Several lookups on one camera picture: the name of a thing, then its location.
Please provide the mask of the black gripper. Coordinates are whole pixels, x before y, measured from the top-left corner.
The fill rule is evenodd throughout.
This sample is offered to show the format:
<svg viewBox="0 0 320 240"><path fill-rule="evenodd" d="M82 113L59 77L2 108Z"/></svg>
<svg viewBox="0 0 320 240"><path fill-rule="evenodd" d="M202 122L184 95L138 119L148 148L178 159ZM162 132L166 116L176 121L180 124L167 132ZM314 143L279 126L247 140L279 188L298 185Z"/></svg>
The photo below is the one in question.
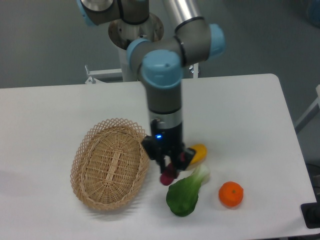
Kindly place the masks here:
<svg viewBox="0 0 320 240"><path fill-rule="evenodd" d="M171 159L170 175L177 177L179 172L185 171L196 155L191 148L184 149L183 123L172 128L161 128L159 119L153 119L150 123L151 135L147 135L141 144L151 160L156 161L160 173L165 171L165 156Z"/></svg>

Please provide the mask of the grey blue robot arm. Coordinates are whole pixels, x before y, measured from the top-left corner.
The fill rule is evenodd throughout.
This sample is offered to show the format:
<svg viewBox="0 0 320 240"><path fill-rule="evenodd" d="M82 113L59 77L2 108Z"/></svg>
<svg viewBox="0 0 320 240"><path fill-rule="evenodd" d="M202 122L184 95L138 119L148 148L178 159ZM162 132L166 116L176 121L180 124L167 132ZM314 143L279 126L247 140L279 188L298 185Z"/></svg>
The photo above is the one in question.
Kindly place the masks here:
<svg viewBox="0 0 320 240"><path fill-rule="evenodd" d="M147 0L79 0L88 24L119 23L116 44L125 49L132 75L145 87L151 134L142 140L161 173L177 177L195 152L183 142L183 68L210 60L225 50L225 36L209 24L195 0L166 0L174 36L156 39L162 29L154 23Z"/></svg>

